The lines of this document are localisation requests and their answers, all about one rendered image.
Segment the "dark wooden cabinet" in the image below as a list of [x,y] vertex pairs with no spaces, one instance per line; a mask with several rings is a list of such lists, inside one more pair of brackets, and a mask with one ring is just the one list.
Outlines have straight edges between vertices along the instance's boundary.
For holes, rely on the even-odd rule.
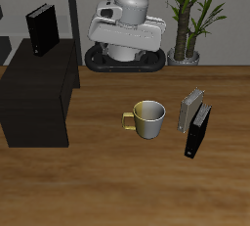
[[80,86],[75,43],[42,57],[24,39],[0,78],[0,124],[11,148],[66,148],[71,93]]

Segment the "pot plant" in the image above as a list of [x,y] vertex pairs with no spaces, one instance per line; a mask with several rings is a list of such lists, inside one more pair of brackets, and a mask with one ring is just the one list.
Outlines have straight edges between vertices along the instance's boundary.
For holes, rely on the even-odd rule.
[[224,20],[220,16],[224,3],[218,5],[208,13],[213,0],[174,0],[176,7],[172,6],[175,14],[173,19],[178,23],[176,44],[167,53],[169,66],[197,66],[200,55],[194,50],[196,38],[209,34],[206,28],[213,22]]

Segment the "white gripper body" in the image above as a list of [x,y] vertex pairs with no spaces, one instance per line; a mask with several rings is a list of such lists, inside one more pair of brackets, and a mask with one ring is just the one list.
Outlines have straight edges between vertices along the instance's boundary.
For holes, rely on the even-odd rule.
[[92,41],[156,52],[160,48],[161,35],[165,29],[165,21],[154,17],[146,17],[144,23],[131,27],[94,16],[88,37]]

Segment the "black book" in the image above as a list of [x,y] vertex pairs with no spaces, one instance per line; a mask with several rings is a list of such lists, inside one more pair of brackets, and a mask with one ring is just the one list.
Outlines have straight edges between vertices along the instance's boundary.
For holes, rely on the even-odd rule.
[[185,156],[188,158],[194,158],[199,149],[205,136],[211,109],[211,106],[201,104],[190,122],[185,148]]
[[33,53],[42,57],[60,42],[55,6],[45,3],[25,18]]

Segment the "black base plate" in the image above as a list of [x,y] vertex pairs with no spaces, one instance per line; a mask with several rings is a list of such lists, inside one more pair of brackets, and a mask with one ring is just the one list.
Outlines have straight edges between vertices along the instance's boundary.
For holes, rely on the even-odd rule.
[[166,63],[165,53],[146,51],[139,61],[119,62],[109,55],[103,55],[102,43],[97,42],[85,54],[88,69],[96,72],[155,72]]

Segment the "grey book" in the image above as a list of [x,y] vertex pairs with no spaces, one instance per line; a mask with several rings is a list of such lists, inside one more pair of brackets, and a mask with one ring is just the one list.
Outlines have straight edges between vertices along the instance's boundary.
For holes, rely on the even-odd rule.
[[192,118],[202,103],[203,96],[204,92],[195,88],[182,100],[178,122],[179,131],[185,133],[188,130]]

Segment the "white-yellow mug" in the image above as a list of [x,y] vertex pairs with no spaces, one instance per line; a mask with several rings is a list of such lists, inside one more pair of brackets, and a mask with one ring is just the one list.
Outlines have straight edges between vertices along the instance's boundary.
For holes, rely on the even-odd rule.
[[[125,130],[136,131],[142,138],[150,140],[158,136],[165,114],[166,110],[160,103],[143,100],[133,107],[131,113],[122,115],[122,127]],[[126,117],[132,117],[135,125],[126,125]]]

